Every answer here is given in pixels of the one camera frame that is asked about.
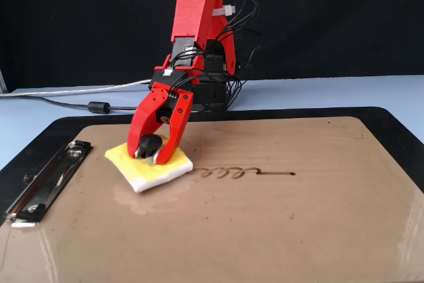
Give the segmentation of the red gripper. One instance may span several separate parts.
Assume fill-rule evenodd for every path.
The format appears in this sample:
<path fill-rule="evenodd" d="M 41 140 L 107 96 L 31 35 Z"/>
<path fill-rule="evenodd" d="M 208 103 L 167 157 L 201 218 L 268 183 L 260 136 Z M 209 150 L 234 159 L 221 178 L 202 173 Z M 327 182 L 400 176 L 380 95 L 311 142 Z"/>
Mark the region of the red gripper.
<path fill-rule="evenodd" d="M 136 108 L 127 136 L 127 152 L 130 157 L 138 156 L 139 140 L 142 135 L 154 133 L 162 123 L 169 124 L 168 140 L 154 155 L 156 164 L 167 163 L 182 139 L 191 113 L 192 93 L 170 93 L 161 87 L 153 87 Z"/>

